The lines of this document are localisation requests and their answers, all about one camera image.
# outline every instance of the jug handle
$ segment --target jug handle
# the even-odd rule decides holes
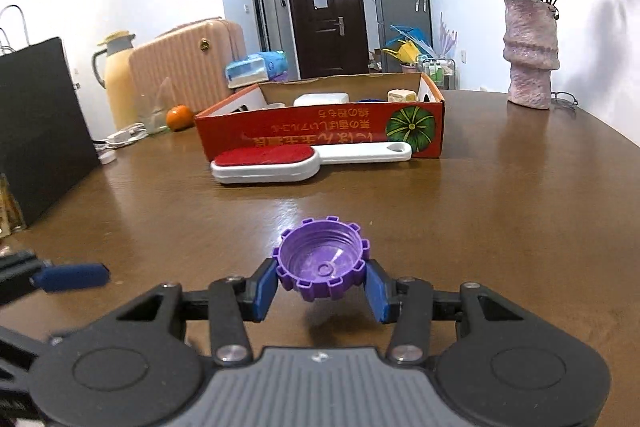
[[[100,78],[100,74],[98,73],[98,67],[95,63],[95,61],[98,59],[98,57],[100,55],[104,55],[107,52],[107,50],[100,50],[99,52],[95,52],[94,56],[92,58],[91,64],[94,67],[94,75],[95,75],[95,79],[98,81],[98,83],[104,87],[104,89],[107,89],[107,87],[104,85],[104,80]]]

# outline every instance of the pink ceramic vase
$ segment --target pink ceramic vase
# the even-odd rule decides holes
[[[551,71],[560,68],[556,9],[537,0],[504,0],[505,60],[511,63],[510,102],[549,109]]]

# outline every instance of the eyeglasses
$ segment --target eyeglasses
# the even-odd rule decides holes
[[[565,91],[552,91],[552,102],[557,103],[563,107],[575,108],[578,105],[578,99],[574,97],[570,92]]]

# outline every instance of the blue gripper pad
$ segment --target blue gripper pad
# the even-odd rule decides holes
[[[32,279],[36,288],[55,293],[104,286],[109,277],[109,269],[104,264],[92,263],[49,266]]]
[[[254,301],[254,317],[257,321],[263,321],[265,319],[273,297],[276,295],[278,289],[277,267],[278,263],[274,260],[264,275],[258,280]]]
[[[385,283],[380,276],[367,264],[367,274],[364,282],[364,293],[369,301],[373,316],[380,323],[389,320],[389,302],[386,299]]]

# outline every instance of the green pumpkin graphic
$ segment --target green pumpkin graphic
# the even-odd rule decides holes
[[[389,142],[407,142],[414,153],[424,151],[436,136],[436,119],[417,105],[403,107],[386,123],[386,136]]]

